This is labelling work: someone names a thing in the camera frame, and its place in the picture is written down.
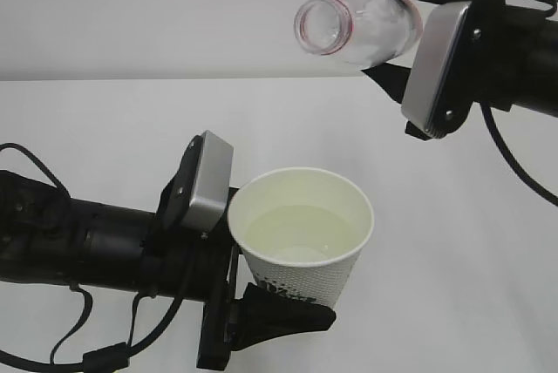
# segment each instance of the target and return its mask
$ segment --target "cup logo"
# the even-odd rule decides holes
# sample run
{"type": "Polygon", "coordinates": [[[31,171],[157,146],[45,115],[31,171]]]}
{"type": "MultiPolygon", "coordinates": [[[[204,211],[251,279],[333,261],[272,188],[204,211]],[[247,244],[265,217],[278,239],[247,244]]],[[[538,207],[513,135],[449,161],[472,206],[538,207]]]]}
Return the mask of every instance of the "cup logo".
{"type": "Polygon", "coordinates": [[[275,293],[276,295],[286,297],[288,299],[294,299],[296,301],[302,301],[306,303],[314,303],[316,301],[315,297],[303,296],[295,290],[289,290],[290,288],[285,286],[283,283],[281,285],[276,284],[276,281],[270,281],[267,277],[265,280],[256,278],[259,288],[263,288],[268,292],[275,293]]]}

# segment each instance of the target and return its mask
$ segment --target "screw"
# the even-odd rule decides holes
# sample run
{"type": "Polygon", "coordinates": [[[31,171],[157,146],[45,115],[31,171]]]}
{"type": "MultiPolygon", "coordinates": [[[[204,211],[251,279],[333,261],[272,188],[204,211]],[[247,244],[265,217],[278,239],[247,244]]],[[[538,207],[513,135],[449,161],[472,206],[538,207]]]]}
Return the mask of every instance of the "screw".
{"type": "Polygon", "coordinates": [[[475,29],[473,31],[473,37],[471,37],[471,40],[473,40],[473,42],[476,42],[480,39],[481,36],[482,36],[482,30],[481,29],[475,29]]]}

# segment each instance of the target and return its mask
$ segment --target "cup rim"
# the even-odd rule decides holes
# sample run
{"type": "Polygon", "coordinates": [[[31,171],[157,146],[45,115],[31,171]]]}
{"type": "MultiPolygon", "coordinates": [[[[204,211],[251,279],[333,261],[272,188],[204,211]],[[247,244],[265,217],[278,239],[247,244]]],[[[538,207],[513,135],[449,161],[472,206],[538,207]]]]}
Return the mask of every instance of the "cup rim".
{"type": "Polygon", "coordinates": [[[315,168],[315,167],[311,167],[311,166],[288,166],[288,167],[284,167],[284,168],[277,168],[276,170],[272,170],[272,171],[269,171],[267,173],[264,173],[264,174],[261,174],[261,175],[255,177],[251,181],[242,185],[241,188],[239,188],[238,192],[236,192],[236,194],[233,196],[233,199],[230,201],[230,204],[229,204],[228,209],[227,209],[228,230],[229,230],[231,236],[233,237],[233,239],[235,240],[235,242],[239,245],[239,247],[242,250],[246,250],[247,253],[250,253],[253,256],[259,258],[260,260],[266,261],[270,264],[275,264],[275,265],[283,266],[283,267],[291,267],[291,268],[317,268],[317,267],[329,266],[330,264],[334,264],[336,262],[346,260],[346,259],[352,257],[353,255],[358,254],[362,250],[364,245],[366,245],[368,240],[371,238],[372,231],[374,230],[375,222],[376,222],[376,218],[375,218],[374,209],[372,207],[372,204],[370,203],[370,201],[368,200],[368,197],[366,197],[366,194],[364,194],[364,192],[362,191],[362,189],[359,186],[357,186],[351,180],[345,178],[342,175],[339,175],[337,173],[333,173],[332,171],[329,171],[329,170],[324,170],[322,168],[315,168]],[[244,245],[242,243],[242,241],[239,241],[239,239],[236,237],[233,230],[230,228],[230,220],[229,220],[230,207],[233,205],[233,203],[235,202],[237,197],[239,197],[238,194],[242,194],[242,189],[244,187],[246,187],[246,186],[248,186],[252,183],[256,183],[257,181],[259,181],[263,178],[269,177],[269,176],[277,174],[277,173],[286,173],[286,172],[291,172],[291,171],[310,171],[310,172],[315,172],[315,173],[324,173],[324,174],[336,177],[336,178],[344,181],[345,183],[349,184],[351,187],[353,187],[357,191],[357,193],[362,197],[362,199],[364,201],[364,204],[368,208],[368,211],[369,211],[370,216],[371,216],[371,224],[370,224],[370,228],[368,229],[368,233],[366,234],[364,239],[358,244],[357,247],[354,247],[351,251],[349,251],[347,253],[341,254],[337,257],[330,258],[330,259],[324,260],[324,261],[295,262],[295,261],[281,261],[281,260],[277,260],[277,259],[272,258],[272,257],[268,257],[267,255],[259,253],[258,251],[255,251],[253,248],[244,245]]]}

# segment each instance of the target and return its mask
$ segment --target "metal plate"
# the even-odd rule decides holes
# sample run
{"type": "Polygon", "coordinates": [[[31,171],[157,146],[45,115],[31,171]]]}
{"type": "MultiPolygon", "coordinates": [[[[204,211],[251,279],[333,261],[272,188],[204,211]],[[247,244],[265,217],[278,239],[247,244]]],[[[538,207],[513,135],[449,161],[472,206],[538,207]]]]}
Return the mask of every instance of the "metal plate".
{"type": "Polygon", "coordinates": [[[470,4],[448,3],[432,12],[401,103],[404,116],[433,138],[445,135],[433,130],[432,120],[470,4]]]}

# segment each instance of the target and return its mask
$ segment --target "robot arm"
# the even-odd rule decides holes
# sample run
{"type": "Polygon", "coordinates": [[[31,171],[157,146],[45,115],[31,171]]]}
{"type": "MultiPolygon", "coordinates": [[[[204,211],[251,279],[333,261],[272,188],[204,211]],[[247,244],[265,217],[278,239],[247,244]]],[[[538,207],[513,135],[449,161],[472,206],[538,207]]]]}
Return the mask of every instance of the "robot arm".
{"type": "MultiPolygon", "coordinates": [[[[425,27],[412,69],[383,64],[365,70],[401,104],[406,132],[419,139],[457,131],[474,102],[513,170],[558,206],[558,198],[532,180],[507,149],[491,107],[520,105],[558,117],[558,24],[549,10],[506,5],[505,0],[422,0],[440,4],[425,27]]],[[[80,363],[38,363],[0,351],[0,363],[45,373],[107,373],[153,343],[184,299],[204,302],[197,366],[224,370],[231,351],[306,331],[327,330],[333,310],[293,301],[254,285],[235,297],[239,249],[224,214],[236,189],[229,186],[232,147],[210,132],[194,137],[178,172],[163,189],[155,213],[73,199],[32,153],[54,187],[0,171],[0,280],[168,295],[173,303],[160,324],[137,343],[86,353],[80,363]]]]}

